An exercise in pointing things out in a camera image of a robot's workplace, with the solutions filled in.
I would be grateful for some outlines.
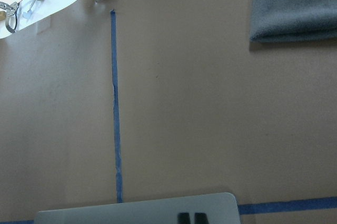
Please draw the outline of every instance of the blue-gray towel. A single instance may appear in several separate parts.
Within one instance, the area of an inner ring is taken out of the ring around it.
[[[253,0],[252,42],[337,37],[337,0]]]

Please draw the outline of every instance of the towel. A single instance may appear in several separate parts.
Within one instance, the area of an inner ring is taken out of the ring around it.
[[[253,0],[252,42],[337,37],[337,0]]]

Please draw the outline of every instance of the gray cloth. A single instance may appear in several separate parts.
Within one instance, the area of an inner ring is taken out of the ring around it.
[[[253,0],[252,42],[337,37],[337,0]]]

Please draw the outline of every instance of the blue tape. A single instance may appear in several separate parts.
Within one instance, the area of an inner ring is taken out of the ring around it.
[[[240,215],[337,208],[337,197],[239,205]]]
[[[116,39],[116,13],[111,11],[111,59],[112,59],[112,84],[114,92],[114,130],[115,130],[115,162],[116,162],[116,191],[117,203],[123,202],[123,177],[120,135],[120,109],[118,104],[118,74],[117,74],[117,39]]]
[[[0,222],[0,224],[34,224],[33,220]]]

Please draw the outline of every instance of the folded cloth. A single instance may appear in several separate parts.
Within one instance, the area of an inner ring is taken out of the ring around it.
[[[252,42],[332,37],[337,37],[337,0],[253,0]]]

